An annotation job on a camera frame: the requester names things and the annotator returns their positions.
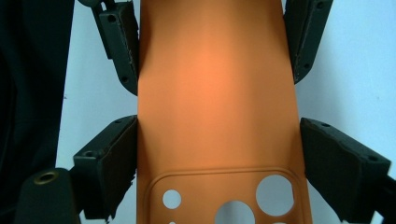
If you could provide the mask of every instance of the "orange plastic panel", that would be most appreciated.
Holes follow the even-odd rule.
[[[142,0],[140,48],[137,223],[215,223],[230,201],[312,223],[281,2]],[[268,175],[292,184],[280,217],[256,200]]]

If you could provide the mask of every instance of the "white surface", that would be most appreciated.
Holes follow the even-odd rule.
[[[136,1],[136,13],[139,6]],[[334,0],[314,67],[296,85],[301,117],[327,122],[393,161],[395,21],[394,0]],[[109,122],[135,113],[136,98],[106,58],[91,11],[76,2],[57,166],[71,168],[73,155]],[[394,167],[390,175],[396,176]],[[315,224],[340,223],[312,188],[310,195]],[[111,223],[135,223],[135,182]]]

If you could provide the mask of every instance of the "white circle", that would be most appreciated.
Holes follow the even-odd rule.
[[[292,185],[282,175],[269,175],[257,187],[256,200],[264,213],[283,216],[294,205]]]
[[[177,190],[169,189],[163,195],[163,205],[169,209],[176,209],[181,204],[181,195]]]
[[[215,217],[216,224],[254,224],[255,218],[251,208],[242,202],[225,203]]]

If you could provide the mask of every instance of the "light blue surface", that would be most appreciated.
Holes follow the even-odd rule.
[[[296,85],[301,117],[327,122],[393,161],[395,22],[394,0],[334,0],[312,71]],[[109,122],[135,113],[136,98],[106,58],[91,11],[76,2],[57,165],[71,168],[73,155]],[[394,167],[390,175],[396,177]],[[310,200],[315,224],[340,223],[313,188]],[[135,182],[111,223],[135,223]]]

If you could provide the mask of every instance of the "black fabric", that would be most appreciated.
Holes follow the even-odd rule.
[[[0,0],[0,223],[22,182],[55,164],[73,6]]]

